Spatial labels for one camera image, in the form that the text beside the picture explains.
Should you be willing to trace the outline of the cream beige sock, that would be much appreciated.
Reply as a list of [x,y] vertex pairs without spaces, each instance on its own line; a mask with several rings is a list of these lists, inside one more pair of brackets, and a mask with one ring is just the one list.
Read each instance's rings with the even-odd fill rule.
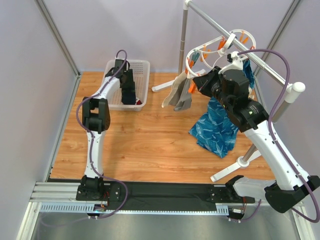
[[177,105],[181,95],[181,93],[179,93],[179,87],[180,86],[182,86],[182,88],[184,87],[184,81],[186,79],[187,79],[187,74],[185,72],[182,72],[179,76],[175,78],[175,80],[171,85],[171,90],[169,95],[163,100],[161,104],[162,108],[165,108],[169,105],[174,107]]

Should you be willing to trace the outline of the orange clothes peg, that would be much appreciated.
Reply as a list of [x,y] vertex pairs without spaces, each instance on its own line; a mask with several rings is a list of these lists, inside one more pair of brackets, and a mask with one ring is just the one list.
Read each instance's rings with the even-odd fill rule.
[[190,94],[194,94],[197,90],[198,90],[198,89],[197,89],[197,86],[196,86],[194,83],[192,83],[192,84],[190,85],[189,89],[188,89],[188,92],[189,92]]

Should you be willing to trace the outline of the white round clip hanger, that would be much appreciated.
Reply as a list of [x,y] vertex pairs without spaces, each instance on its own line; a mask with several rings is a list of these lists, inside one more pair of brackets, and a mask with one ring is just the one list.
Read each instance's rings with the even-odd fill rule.
[[231,52],[230,48],[235,46],[235,40],[239,40],[249,49],[256,49],[257,43],[254,36],[244,29],[233,29],[230,36],[219,36],[188,52],[185,57],[185,73],[190,79],[203,76],[205,72],[195,72],[193,67],[197,62],[201,62],[208,70],[212,70],[218,60]]

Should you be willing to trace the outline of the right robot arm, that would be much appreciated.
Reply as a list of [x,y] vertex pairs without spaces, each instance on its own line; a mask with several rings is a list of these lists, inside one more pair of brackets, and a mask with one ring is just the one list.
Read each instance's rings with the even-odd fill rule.
[[264,107],[249,98],[250,81],[245,73],[238,69],[219,71],[215,67],[195,77],[197,90],[220,103],[229,120],[250,139],[275,176],[274,180],[259,180],[237,175],[228,185],[240,197],[267,201],[274,210],[285,213],[319,188],[320,178],[300,167],[268,121]]

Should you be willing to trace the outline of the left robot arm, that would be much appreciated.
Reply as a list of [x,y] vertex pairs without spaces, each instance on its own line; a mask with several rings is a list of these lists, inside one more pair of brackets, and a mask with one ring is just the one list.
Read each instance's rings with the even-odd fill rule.
[[86,131],[88,142],[84,176],[76,193],[78,201],[107,200],[102,158],[105,135],[111,124],[109,101],[124,83],[132,82],[129,62],[117,58],[99,89],[93,95],[84,97],[76,109],[76,119]]

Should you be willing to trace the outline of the dark navy sock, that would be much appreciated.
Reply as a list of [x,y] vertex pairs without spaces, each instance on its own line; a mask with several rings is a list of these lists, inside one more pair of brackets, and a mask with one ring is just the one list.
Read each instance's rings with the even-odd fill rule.
[[124,105],[135,105],[136,104],[136,91],[134,88],[122,88],[121,89],[121,102]]

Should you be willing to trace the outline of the grey sock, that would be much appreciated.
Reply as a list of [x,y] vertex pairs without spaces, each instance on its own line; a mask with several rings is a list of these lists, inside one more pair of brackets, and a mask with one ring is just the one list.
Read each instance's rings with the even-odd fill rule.
[[174,111],[184,111],[191,107],[192,105],[192,94],[189,93],[190,79],[186,79],[181,90],[181,94],[177,104],[174,107]]

